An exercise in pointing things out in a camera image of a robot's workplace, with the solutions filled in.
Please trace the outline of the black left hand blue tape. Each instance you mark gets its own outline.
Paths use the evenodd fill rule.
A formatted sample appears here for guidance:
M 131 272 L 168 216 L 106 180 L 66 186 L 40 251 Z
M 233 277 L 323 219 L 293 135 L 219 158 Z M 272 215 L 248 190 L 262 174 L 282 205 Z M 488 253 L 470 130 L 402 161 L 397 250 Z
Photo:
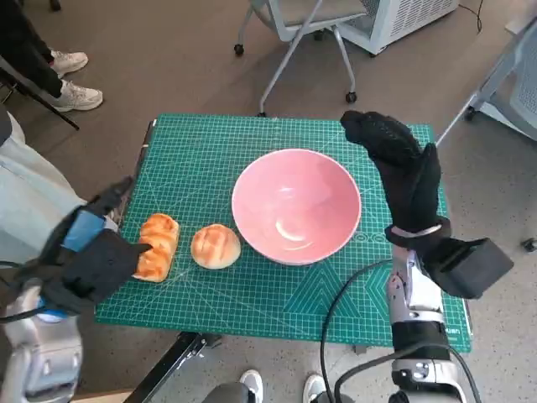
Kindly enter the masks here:
M 127 176 L 62 219 L 37 258 L 39 265 L 62 270 L 70 276 L 101 272 L 133 274 L 140 255 L 152 246 L 129 243 L 107 224 L 107 215 L 119 207 L 132 184 L 133 178 Z

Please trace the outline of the black knitted gloved right hand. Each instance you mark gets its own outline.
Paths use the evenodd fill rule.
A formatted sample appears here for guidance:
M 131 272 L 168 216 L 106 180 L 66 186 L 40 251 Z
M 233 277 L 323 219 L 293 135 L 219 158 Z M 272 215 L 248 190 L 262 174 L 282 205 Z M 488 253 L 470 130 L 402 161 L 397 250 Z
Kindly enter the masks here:
M 347 141 L 365 148 L 377 167 L 392 224 L 408 233 L 439 225 L 441 166 L 436 146 L 420 147 L 409 127 L 377 112 L 346 111 L 341 125 Z

